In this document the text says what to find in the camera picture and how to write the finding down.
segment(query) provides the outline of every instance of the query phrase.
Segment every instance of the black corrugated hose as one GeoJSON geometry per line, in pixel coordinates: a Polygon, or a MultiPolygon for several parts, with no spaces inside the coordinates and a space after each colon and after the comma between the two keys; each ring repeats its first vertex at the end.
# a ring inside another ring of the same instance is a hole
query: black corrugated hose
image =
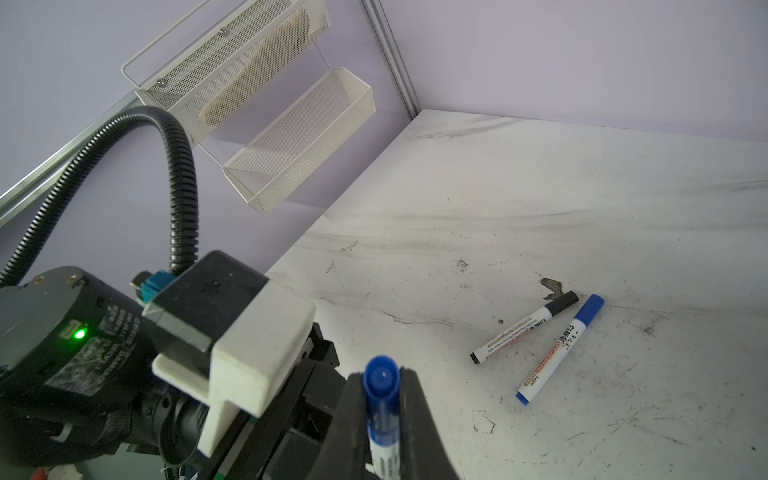
{"type": "Polygon", "coordinates": [[[69,163],[0,273],[0,286],[18,285],[22,281],[96,163],[128,132],[142,125],[154,125],[160,131],[168,157],[170,272],[178,276],[197,261],[197,178],[187,135],[178,120],[165,110],[135,107],[116,114],[102,125],[69,163]]]}

